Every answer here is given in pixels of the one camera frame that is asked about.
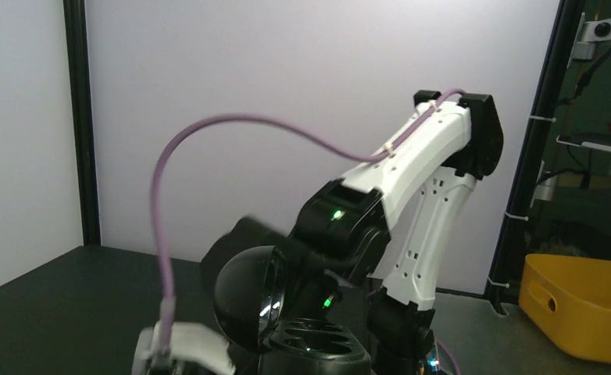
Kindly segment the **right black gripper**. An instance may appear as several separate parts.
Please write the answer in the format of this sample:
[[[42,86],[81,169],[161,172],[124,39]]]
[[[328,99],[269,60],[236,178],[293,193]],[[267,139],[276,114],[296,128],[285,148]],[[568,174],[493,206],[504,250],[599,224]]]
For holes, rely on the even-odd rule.
[[[327,297],[366,279],[358,253],[336,255],[244,216],[202,258],[202,284],[218,321],[323,319]]]

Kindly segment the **black earbud charging case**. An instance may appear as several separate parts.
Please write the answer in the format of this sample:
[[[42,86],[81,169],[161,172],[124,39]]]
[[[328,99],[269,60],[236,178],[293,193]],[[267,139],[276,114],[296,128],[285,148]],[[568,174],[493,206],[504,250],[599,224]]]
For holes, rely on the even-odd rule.
[[[325,305],[332,306],[332,297]],[[371,374],[369,352],[327,318],[218,321],[237,374]]]

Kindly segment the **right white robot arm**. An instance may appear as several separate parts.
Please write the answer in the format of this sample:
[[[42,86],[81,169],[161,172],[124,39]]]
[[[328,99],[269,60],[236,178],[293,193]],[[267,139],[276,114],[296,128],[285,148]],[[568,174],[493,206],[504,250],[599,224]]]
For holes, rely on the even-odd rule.
[[[418,91],[411,120],[370,161],[327,182],[282,234],[245,217],[207,255],[214,316],[242,374],[438,374],[431,327],[442,256],[504,134],[495,100]],[[341,284],[359,286],[383,259],[409,202],[405,242],[366,315],[371,355],[327,313]]]

